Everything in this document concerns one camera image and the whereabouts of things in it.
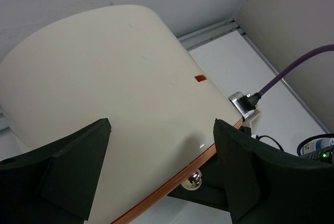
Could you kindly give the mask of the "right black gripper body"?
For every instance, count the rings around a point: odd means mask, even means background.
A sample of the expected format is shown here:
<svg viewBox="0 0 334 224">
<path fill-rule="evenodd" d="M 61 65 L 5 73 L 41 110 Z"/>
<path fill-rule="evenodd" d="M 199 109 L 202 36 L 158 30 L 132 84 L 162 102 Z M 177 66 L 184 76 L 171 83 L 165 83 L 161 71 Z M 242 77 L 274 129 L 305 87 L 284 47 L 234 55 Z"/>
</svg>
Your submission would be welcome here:
<svg viewBox="0 0 334 224">
<path fill-rule="evenodd" d="M 243 128 L 241 132 L 251 137 L 249 128 Z M 261 137 L 251 138 L 262 142 Z M 284 151 L 279 144 L 272 147 Z M 333 146 L 313 151 L 302 156 L 299 156 L 298 154 L 295 156 L 333 165 Z M 202 172 L 203 182 L 199 189 L 191 191 L 181 185 L 174 189 L 170 193 L 170 196 L 213 208 L 228 208 L 227 197 L 223 186 L 222 172 L 220 169 L 220 161 L 217 153 L 200 167 L 200 171 Z"/>
</svg>

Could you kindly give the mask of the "cream three-drawer storage cabinet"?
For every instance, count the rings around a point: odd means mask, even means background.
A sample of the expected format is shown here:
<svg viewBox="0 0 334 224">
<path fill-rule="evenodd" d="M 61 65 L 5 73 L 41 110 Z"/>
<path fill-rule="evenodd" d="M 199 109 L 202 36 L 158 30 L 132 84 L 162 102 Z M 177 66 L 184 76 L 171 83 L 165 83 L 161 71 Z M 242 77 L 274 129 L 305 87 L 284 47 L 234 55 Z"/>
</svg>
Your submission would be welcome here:
<svg viewBox="0 0 334 224">
<path fill-rule="evenodd" d="M 1 62 L 1 110 L 36 149 L 101 118 L 112 132 L 89 223 L 129 223 L 215 153 L 241 115 L 151 9 L 117 5 L 52 23 Z"/>
</svg>

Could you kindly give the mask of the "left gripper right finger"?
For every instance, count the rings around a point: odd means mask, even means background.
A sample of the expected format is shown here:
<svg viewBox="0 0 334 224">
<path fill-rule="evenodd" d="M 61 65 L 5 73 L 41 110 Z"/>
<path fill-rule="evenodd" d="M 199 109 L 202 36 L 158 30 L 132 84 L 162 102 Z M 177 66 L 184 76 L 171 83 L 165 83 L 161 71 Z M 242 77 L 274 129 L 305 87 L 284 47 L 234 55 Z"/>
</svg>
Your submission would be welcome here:
<svg viewBox="0 0 334 224">
<path fill-rule="evenodd" d="M 233 223 L 333 223 L 333 165 L 291 155 L 216 120 Z"/>
</svg>

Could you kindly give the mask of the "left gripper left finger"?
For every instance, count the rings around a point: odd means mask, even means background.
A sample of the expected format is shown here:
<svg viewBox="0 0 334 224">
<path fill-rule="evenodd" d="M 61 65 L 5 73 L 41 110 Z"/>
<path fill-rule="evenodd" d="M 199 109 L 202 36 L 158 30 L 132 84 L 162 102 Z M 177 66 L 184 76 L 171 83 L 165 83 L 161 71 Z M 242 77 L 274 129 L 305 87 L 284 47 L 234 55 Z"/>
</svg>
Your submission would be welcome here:
<svg viewBox="0 0 334 224">
<path fill-rule="evenodd" d="M 89 219 L 111 125 L 99 119 L 57 141 L 1 161 L 1 223 Z"/>
</svg>

